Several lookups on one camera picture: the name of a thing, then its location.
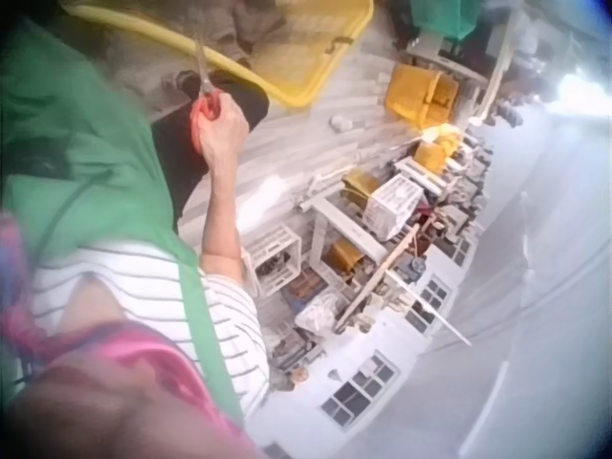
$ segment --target person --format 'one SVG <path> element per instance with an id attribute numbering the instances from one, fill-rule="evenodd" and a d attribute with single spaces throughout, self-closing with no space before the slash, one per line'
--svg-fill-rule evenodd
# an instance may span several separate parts
<path id="1" fill-rule="evenodd" d="M 149 126 L 87 59 L 30 20 L 6 50 L 2 280 L 11 288 L 0 325 L 24 370 L 14 384 L 26 386 L 7 407 L 3 448 L 259 457 L 242 426 L 268 391 L 269 367 L 242 288 L 235 187 L 267 98 L 217 77 L 221 112 L 199 117 L 198 156 L 189 105 Z M 198 256 L 176 226 L 205 173 Z"/>

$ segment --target green apron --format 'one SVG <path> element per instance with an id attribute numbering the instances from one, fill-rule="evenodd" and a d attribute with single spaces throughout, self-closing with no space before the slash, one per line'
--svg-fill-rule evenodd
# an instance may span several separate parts
<path id="1" fill-rule="evenodd" d="M 107 88 L 85 57 L 32 22 L 2 64 L 3 161 L 24 151 L 44 166 L 61 149 L 69 179 L 11 175 L 3 206 L 18 220 L 30 256 L 67 255 L 102 238 L 150 243 L 176 258 L 186 318 L 206 385 L 242 425 L 197 271 L 198 258 L 172 230 L 172 203 L 148 123 Z"/>

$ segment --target green crate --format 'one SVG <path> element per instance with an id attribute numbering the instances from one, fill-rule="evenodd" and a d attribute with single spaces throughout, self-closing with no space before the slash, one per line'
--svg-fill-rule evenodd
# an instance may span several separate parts
<path id="1" fill-rule="evenodd" d="M 482 0 L 410 0 L 415 26 L 463 39 L 474 30 Z"/>

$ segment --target scissors handle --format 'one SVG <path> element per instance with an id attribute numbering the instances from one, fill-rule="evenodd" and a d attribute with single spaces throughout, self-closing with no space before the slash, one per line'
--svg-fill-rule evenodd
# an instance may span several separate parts
<path id="1" fill-rule="evenodd" d="M 209 93 L 201 95 L 191 106 L 189 115 L 191 122 L 191 143 L 199 154 L 202 154 L 202 144 L 200 142 L 200 126 L 198 125 L 199 115 L 202 114 L 207 120 L 215 121 L 221 115 L 221 96 L 220 89 L 215 89 Z"/>

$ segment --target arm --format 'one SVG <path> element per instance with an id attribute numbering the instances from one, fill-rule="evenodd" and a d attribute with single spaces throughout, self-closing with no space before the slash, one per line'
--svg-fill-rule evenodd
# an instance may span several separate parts
<path id="1" fill-rule="evenodd" d="M 249 125 L 233 98 L 222 94 L 221 114 L 214 121 L 201 116 L 200 142 L 210 169 L 210 202 L 202 237 L 200 267 L 242 285 L 240 241 L 236 229 L 236 171 L 238 155 Z"/>

